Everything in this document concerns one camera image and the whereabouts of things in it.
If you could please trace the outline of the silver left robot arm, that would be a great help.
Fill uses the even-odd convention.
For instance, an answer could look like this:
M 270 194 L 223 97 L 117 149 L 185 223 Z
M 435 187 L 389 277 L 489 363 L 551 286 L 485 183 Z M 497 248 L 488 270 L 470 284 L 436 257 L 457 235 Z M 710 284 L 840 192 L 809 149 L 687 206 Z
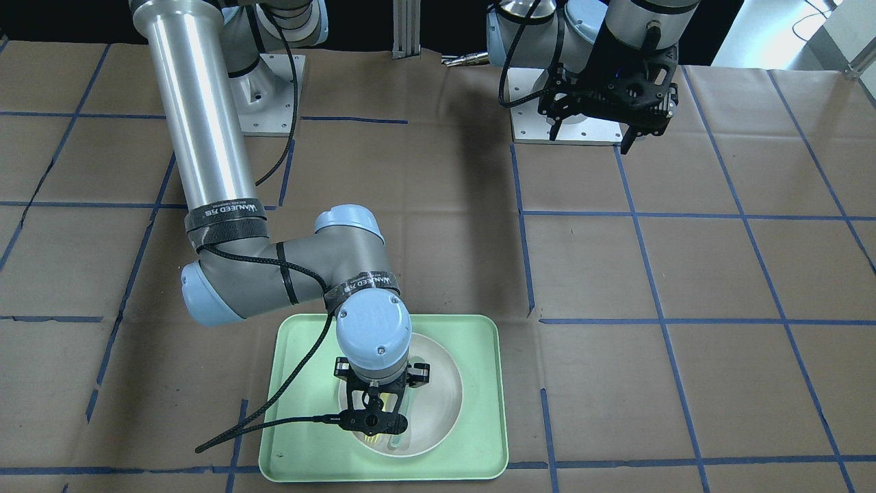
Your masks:
M 487 53 L 500 66 L 513 140 L 617 146 L 665 134 L 679 103 L 679 41 L 697 1 L 495 1 Z

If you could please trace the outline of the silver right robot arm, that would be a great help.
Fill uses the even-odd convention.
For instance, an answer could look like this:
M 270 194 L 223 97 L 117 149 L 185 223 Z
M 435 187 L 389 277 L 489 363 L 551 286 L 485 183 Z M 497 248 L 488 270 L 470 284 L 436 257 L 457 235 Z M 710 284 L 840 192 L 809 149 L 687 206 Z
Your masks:
M 284 87 L 261 56 L 326 38 L 322 1 L 131 1 L 148 40 L 179 176 L 184 227 L 199 256 L 181 272 L 189 313 L 206 327 L 322 299 L 342 356 L 346 406 L 313 417 L 366 435 L 404 433 L 404 391 L 428 383 L 409 361 L 413 323 L 375 216 L 360 205 L 320 213 L 309 236 L 271 238 L 239 114 L 278 103 Z

